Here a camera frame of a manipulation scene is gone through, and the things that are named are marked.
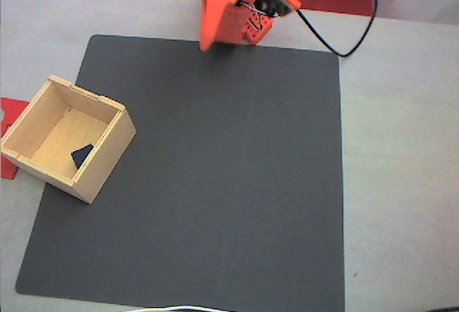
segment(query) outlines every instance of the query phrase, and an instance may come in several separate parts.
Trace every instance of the black cable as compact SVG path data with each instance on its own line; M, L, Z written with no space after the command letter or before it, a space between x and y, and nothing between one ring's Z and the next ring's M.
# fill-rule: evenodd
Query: black cable
M454 307L435 308L433 310L428 310L425 312L458 312L458 311L459 311L459 306L454 306Z
M374 0L374 11L373 15L368 23L368 26L365 29L364 34L361 36L360 40L357 42L357 44L349 50L346 54L341 54L340 52L336 51L322 36L317 32L316 29L314 29L313 25L309 22L309 20L306 18L306 16L299 10L296 10L296 13L298 13L298 16L300 16L301 20L308 26L308 28L313 32L313 34L317 37L319 41L322 42L323 45L325 45L327 48L331 50L332 53L338 55L339 57L348 57L352 55L353 52L357 50L358 47L360 47L360 44L364 41L366 34L368 34L368 31L370 30L370 27L372 27L374 18L376 16L376 12L378 9L378 0Z

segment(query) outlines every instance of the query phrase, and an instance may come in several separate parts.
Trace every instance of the red object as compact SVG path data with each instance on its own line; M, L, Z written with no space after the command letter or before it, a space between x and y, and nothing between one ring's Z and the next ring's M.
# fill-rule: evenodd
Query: red object
M16 100L16 99L9 99L9 98L2 98L1 99L1 108L5 112L5 116L3 121L1 122L1 136L3 136L8 127L11 126L14 121L21 115L23 109L26 108L29 102L24 100ZM14 179L17 172L17 166L14 165L10 160L1 156L1 177Z
M239 44L247 38L257 44L271 28L273 20L258 17L258 13L245 6L235 6L239 0L202 0L201 50L210 48L213 42ZM253 7L255 0L242 0ZM294 9L300 8L299 0L285 0Z
M371 16L373 0L301 0L302 9Z

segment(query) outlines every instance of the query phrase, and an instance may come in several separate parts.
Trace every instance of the white cable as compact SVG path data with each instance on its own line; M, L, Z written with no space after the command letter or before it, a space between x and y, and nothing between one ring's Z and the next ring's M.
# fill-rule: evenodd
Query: white cable
M228 312L217 310L215 308L201 307L201 306L169 306L169 307L152 307L142 308L141 310L127 311L127 312L170 312L170 311L201 311L201 312Z
M246 6L248 9L251 9L254 12L257 12L259 14L262 14L263 16L267 16L267 14L263 11L260 11L259 9L256 9L255 7L251 7L249 4L246 4L245 2L242 2L244 6Z

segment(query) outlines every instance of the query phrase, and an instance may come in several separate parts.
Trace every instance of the wire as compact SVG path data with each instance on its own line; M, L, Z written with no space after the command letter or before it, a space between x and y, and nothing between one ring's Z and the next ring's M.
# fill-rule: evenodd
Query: wire
M336 51L318 32L316 29L314 29L313 25L309 22L309 20L306 18L306 16L303 14L303 12L301 12L299 9L296 10L296 13L298 13L298 16L300 16L301 20L303 20L303 22L308 26L308 28L313 32L313 34L315 34L315 36L317 37L317 39L319 41L322 42L323 45L325 45L328 49L331 50L332 53L338 55L339 57L348 57L350 55L352 55L353 52L355 52L357 50L358 47L360 47L360 44L364 41L365 37L366 37L366 34L368 34L368 31L370 30L370 27L372 27L372 24L373 24L373 21L374 21L374 18L376 16L376 12L377 12L377 9L378 9L378 0L374 0L374 10L373 10L373 14L372 14L372 17L370 18L370 21L368 23L368 25L366 26L366 29L364 31L364 34L361 36L360 40L357 42L356 45L354 45L354 47L349 50L346 54L342 54L338 51Z
M255 7L251 7L249 4L246 4L245 2L242 2L241 4L246 6L248 9L251 9L252 11L257 12L258 14L262 14L263 16L268 16L265 12L260 11L259 9L256 9Z
M215 308L190 306L190 305L142 308L141 310L134 310L134 311L128 311L128 312L171 312L171 311L229 312L229 311L217 310Z

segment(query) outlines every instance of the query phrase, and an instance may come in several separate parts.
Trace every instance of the black component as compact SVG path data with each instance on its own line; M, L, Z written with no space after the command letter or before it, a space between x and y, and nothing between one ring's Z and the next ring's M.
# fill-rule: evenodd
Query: black component
M444 308L436 308L435 310L428 310L425 312L458 312L459 306L452 306L452 307L444 307Z
M317 37L317 39L319 41L322 42L323 45L325 45L332 53L338 55L339 57L348 57L350 56L353 52L355 52L357 50L358 47L360 47L360 44L364 41L365 37L366 37L366 34L368 34L368 31L370 30L370 27L372 27L372 24L373 24L373 21L374 21L374 18L376 16L376 12L377 12L377 9L378 9L378 0L374 0L374 10L373 10L373 14L372 14L372 17L370 19L370 21L368 22L368 25L366 26L366 29L364 31L364 34L360 37L360 40L357 42L356 45L354 45L354 47L349 50L346 54L342 54L338 51L336 51L322 36L321 34L319 34L317 32L316 29L314 29L313 25L309 22L308 18L306 18L306 16L303 14L303 12L301 12L299 9L296 10L296 13L298 13L298 16L300 16L301 20L303 20L303 22L306 24L306 26L313 32L313 34Z
M255 0L254 5L257 10L270 17L274 17L276 14L285 16L291 11L291 8L283 0Z
M89 144L81 149L77 149L76 151L72 152L73 161L75 162L75 165L78 169L83 164L83 161L86 159L87 155L92 151L93 148L94 146Z

